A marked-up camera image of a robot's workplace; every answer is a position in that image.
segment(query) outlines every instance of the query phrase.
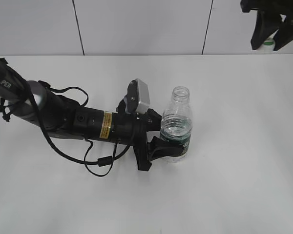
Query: clear plastic bottle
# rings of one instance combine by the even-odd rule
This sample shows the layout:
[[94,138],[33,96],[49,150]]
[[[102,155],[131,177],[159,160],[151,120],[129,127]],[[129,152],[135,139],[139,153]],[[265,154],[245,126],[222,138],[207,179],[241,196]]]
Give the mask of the clear plastic bottle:
[[160,138],[162,140],[181,144],[185,150],[178,157],[164,157],[168,162],[178,162],[188,151],[192,132],[192,110],[189,105],[189,89],[183,86],[174,88],[171,101],[163,113]]

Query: yellow warning label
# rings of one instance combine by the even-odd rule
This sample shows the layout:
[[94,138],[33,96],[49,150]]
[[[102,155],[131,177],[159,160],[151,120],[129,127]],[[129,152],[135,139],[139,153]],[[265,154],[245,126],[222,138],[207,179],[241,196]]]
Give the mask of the yellow warning label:
[[100,138],[108,139],[109,132],[111,130],[111,125],[112,125],[112,113],[104,112]]

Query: cable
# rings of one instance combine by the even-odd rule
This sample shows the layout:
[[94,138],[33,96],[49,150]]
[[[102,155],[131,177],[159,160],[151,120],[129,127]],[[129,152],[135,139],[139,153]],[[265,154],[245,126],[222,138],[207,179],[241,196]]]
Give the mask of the cable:
[[[66,159],[68,159],[68,160],[70,160],[70,161],[73,161],[73,162],[76,162],[76,163],[79,163],[79,164],[84,164],[84,165],[98,165],[99,164],[99,162],[98,161],[85,161],[85,160],[79,160],[79,159],[76,159],[76,158],[73,158],[73,157],[71,157],[71,156],[69,156],[69,155],[67,155],[67,154],[65,154],[65,153],[63,153],[60,149],[58,149],[57,147],[56,147],[56,145],[53,143],[53,141],[51,140],[51,138],[50,138],[50,136],[49,136],[49,134],[48,134],[48,132],[47,132],[47,130],[45,129],[45,126],[44,126],[44,123],[43,123],[43,119],[42,119],[42,117],[41,117],[41,115],[40,115],[40,110],[39,110],[39,108],[38,108],[38,106],[37,106],[37,103],[36,103],[36,101],[35,101],[35,99],[34,99],[34,96],[33,96],[33,93],[32,93],[32,91],[31,91],[31,88],[30,88],[30,86],[29,86],[29,84],[28,84],[28,82],[25,80],[25,79],[23,79],[14,69],[12,69],[11,67],[9,67],[9,66],[7,66],[7,68],[12,72],[12,73],[14,73],[14,74],[16,74],[16,79],[24,86],[24,91],[25,91],[25,93],[28,95],[28,99],[29,99],[29,101],[30,101],[30,103],[31,103],[31,105],[32,105],[32,107],[33,107],[33,109],[34,109],[34,111],[35,111],[35,114],[36,114],[36,116],[37,116],[37,119],[38,119],[38,122],[39,122],[39,127],[40,127],[40,129],[41,129],[41,131],[42,131],[42,134],[43,134],[43,136],[44,136],[44,138],[46,139],[46,141],[48,142],[48,144],[50,145],[50,147],[56,152],[56,153],[58,153],[59,155],[61,155],[62,157],[64,157],[64,158],[66,158]],[[64,90],[69,90],[69,89],[72,89],[72,88],[75,88],[75,87],[69,87],[69,88],[66,88],[66,89],[63,89],[63,90],[56,90],[56,91],[60,91],[60,92],[64,92]],[[78,90],[80,90],[80,91],[82,91],[82,92],[84,92],[86,95],[87,95],[87,100],[86,100],[86,102],[85,102],[85,104],[87,104],[87,102],[88,102],[88,94],[84,91],[84,90],[82,90],[82,89],[80,89],[80,88],[78,88],[78,87],[76,87]],[[114,160],[118,160],[119,158],[121,158],[127,151],[128,151],[128,149],[130,148],[130,146],[131,146],[131,144],[132,144],[132,142],[133,142],[133,139],[134,139],[134,126],[133,126],[133,128],[132,128],[132,136],[131,136],[131,139],[130,139],[130,142],[128,143],[128,145],[124,148],[124,150],[119,154],[119,155],[117,155],[116,157],[115,157],[115,154],[113,154],[113,157],[112,157],[112,161],[111,161],[111,165],[114,163]]]
[[68,90],[71,90],[71,89],[77,89],[77,90],[83,92],[87,96],[87,99],[81,105],[82,107],[85,107],[87,105],[88,101],[89,101],[88,93],[85,90],[83,90],[82,88],[72,86],[72,87],[68,87],[68,88],[65,88],[65,89],[53,89],[53,88],[51,88],[51,85],[48,84],[45,81],[39,80],[38,83],[41,84],[44,88],[47,88],[47,89],[49,89],[50,91],[52,91],[53,93],[56,93],[56,94],[62,94],[62,93],[65,93],[65,92],[67,92]]
[[113,167],[113,165],[114,165],[115,155],[116,155],[116,150],[117,150],[118,142],[116,142],[116,143],[114,144],[114,151],[113,151],[113,156],[112,156],[112,162],[111,162],[111,165],[110,165],[110,167],[109,167],[109,170],[108,170],[107,173],[105,173],[104,175],[101,175],[101,174],[96,174],[96,173],[94,173],[93,171],[91,171],[91,170],[89,169],[87,163],[86,163],[86,157],[87,157],[89,151],[90,151],[90,150],[92,149],[92,147],[93,147],[93,142],[92,142],[91,140],[88,140],[88,139],[85,139],[85,141],[87,141],[87,142],[90,143],[90,146],[89,146],[89,148],[87,149],[86,154],[84,155],[84,165],[85,165],[85,167],[87,168],[87,170],[88,170],[91,174],[93,174],[93,175],[95,175],[95,176],[98,176],[98,177],[104,177],[104,176],[106,176],[106,175],[112,170],[112,167]]
[[76,159],[76,158],[73,158],[71,156],[68,156],[66,155],[65,153],[63,153],[61,150],[59,150],[56,145],[52,142],[47,130],[45,129],[44,127],[44,123],[43,123],[43,119],[40,115],[40,110],[37,106],[37,103],[34,99],[34,96],[33,96],[33,93],[31,91],[31,88],[28,84],[28,82],[26,80],[24,80],[16,71],[14,71],[11,67],[8,67],[7,68],[12,71],[12,73],[15,73],[16,75],[16,78],[18,79],[18,81],[24,86],[24,91],[26,92],[26,94],[28,95],[28,99],[30,101],[30,104],[32,105],[34,111],[35,111],[35,114],[37,116],[37,119],[38,119],[38,122],[39,122],[39,126],[40,126],[40,129],[42,131],[42,134],[44,136],[44,138],[46,139],[46,141],[49,143],[50,147],[56,152],[58,153],[59,155],[61,155],[62,157],[70,160],[70,161],[73,161],[73,162],[76,162],[76,163],[79,163],[79,164],[87,164],[87,165],[98,165],[98,162],[84,162],[83,160],[79,160],[79,159]]

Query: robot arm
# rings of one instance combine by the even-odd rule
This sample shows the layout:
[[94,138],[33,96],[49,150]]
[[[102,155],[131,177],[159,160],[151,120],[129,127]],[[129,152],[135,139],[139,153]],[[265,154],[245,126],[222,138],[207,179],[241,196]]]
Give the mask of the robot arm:
[[241,0],[243,12],[257,11],[257,22],[251,39],[253,50],[274,36],[275,51],[293,41],[293,0]]
[[[182,146],[172,145],[157,137],[147,142],[147,132],[160,130],[161,116],[149,109],[147,85],[141,80],[136,79],[129,84],[116,113],[85,107],[88,98],[80,105],[75,100],[55,94],[73,88],[83,91],[77,87],[56,90],[43,81],[26,81],[7,66],[4,59],[0,59],[0,112],[3,118],[9,121],[10,115],[15,115],[39,126],[50,146],[66,159],[79,164],[106,166],[133,146],[138,170],[148,171],[153,160],[182,153]],[[87,162],[61,152],[51,137],[99,140],[127,147],[115,158],[108,156],[96,162]]]

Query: white table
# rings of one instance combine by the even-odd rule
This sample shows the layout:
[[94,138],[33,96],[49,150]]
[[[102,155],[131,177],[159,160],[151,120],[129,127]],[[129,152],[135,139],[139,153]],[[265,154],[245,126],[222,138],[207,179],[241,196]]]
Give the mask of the white table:
[[[85,88],[88,106],[107,111],[135,78],[159,112],[174,86],[187,86],[194,129],[184,161],[139,172],[130,150],[97,178],[37,127],[0,116],[0,234],[293,234],[293,55],[7,60],[25,79]],[[88,147],[55,143],[79,158]],[[112,148],[97,142],[89,159]]]

